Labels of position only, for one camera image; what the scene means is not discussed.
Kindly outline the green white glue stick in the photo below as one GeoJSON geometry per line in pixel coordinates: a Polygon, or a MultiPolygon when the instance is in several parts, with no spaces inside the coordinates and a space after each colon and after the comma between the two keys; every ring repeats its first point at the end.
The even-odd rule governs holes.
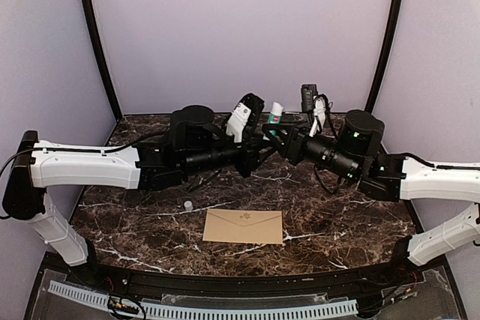
{"type": "Polygon", "coordinates": [[[284,107],[280,103],[274,102],[268,117],[268,124],[279,124],[282,119],[283,111],[284,107]]]}

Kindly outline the brown kraft paper envelope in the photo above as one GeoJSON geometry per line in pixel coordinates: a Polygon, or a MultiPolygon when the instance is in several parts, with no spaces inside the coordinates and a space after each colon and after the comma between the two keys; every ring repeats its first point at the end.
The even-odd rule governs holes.
{"type": "Polygon", "coordinates": [[[209,209],[202,239],[233,244],[282,244],[282,212],[209,209]]]}

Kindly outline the white glue stick cap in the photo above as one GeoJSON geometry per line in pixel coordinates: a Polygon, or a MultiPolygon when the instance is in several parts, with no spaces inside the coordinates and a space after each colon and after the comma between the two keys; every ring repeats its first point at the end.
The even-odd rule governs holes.
{"type": "Polygon", "coordinates": [[[191,201],[186,201],[184,203],[184,208],[186,211],[192,211],[193,210],[193,203],[191,201]]]}

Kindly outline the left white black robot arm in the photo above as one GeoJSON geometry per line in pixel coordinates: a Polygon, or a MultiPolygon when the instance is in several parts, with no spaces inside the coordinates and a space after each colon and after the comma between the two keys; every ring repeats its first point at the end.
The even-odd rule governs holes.
{"type": "Polygon", "coordinates": [[[106,280],[95,249],[58,212],[48,187],[108,186],[126,190],[164,190],[208,170],[234,166],[244,178],[273,152],[269,139],[256,132],[260,111],[239,103],[221,126],[206,106],[173,112],[169,128],[117,147],[61,145],[23,134],[8,171],[2,207],[6,218],[29,223],[77,276],[90,287],[106,280]]]}

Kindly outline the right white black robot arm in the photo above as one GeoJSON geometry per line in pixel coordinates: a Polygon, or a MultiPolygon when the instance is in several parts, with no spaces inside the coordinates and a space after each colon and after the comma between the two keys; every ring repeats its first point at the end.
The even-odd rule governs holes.
{"type": "Polygon", "coordinates": [[[463,200],[469,207],[437,227],[400,239],[382,278],[391,286],[451,250],[479,240],[479,165],[432,163],[410,153],[383,154],[384,123],[369,112],[345,114],[338,138],[310,135],[306,124],[264,124],[262,131],[280,156],[296,165],[303,160],[328,170],[377,201],[463,200]]]}

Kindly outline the black curved front rail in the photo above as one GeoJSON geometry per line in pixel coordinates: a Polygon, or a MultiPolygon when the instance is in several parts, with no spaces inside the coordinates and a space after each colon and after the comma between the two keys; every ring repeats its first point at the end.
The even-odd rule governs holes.
{"type": "Polygon", "coordinates": [[[117,292],[144,298],[166,294],[240,298],[316,293],[368,296],[390,287],[420,283],[424,279],[422,271],[441,264],[440,260],[435,260],[430,265],[408,270],[383,263],[352,270],[276,277],[187,276],[109,265],[98,265],[98,270],[113,281],[117,292]]]}

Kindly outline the right black frame post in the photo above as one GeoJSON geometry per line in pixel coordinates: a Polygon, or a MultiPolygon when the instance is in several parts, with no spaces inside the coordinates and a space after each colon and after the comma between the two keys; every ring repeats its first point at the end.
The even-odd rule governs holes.
{"type": "Polygon", "coordinates": [[[395,31],[397,28],[398,17],[401,10],[402,0],[391,0],[388,17],[385,24],[385,33],[382,40],[382,46],[379,52],[379,58],[376,65],[376,70],[373,75],[373,80],[370,86],[370,91],[367,96],[367,101],[364,111],[372,114],[377,104],[380,94],[380,89],[386,73],[386,68],[389,61],[389,56],[392,50],[392,45],[395,38],[395,31]]]}

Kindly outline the black frame post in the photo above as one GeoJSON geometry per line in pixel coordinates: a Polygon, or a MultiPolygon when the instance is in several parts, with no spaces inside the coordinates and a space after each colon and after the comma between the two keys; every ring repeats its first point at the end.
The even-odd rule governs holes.
{"type": "Polygon", "coordinates": [[[370,91],[367,96],[367,101],[364,111],[372,114],[377,104],[380,94],[380,89],[386,73],[386,68],[389,61],[389,56],[392,50],[392,45],[395,38],[395,31],[397,28],[398,17],[401,10],[402,0],[391,0],[388,17],[385,24],[385,33],[382,40],[382,46],[379,52],[379,58],[376,65],[376,70],[373,75],[373,80],[370,86],[370,91]]]}
{"type": "Polygon", "coordinates": [[[88,30],[91,47],[94,53],[97,69],[100,74],[103,89],[109,103],[109,107],[116,122],[123,118],[119,100],[114,89],[113,81],[110,76],[110,71],[107,65],[104,48],[101,41],[100,32],[95,16],[93,0],[81,0],[85,23],[88,30]]]}

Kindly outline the left black frame post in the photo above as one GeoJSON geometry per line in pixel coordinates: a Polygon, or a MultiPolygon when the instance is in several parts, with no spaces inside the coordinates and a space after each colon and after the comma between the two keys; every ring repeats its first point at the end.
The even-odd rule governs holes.
{"type": "Polygon", "coordinates": [[[109,103],[109,107],[116,122],[123,118],[119,100],[114,89],[113,81],[110,76],[110,71],[107,65],[104,48],[101,41],[100,32],[95,16],[93,0],[81,0],[85,23],[88,30],[91,47],[94,53],[97,69],[100,74],[103,89],[109,103]]]}

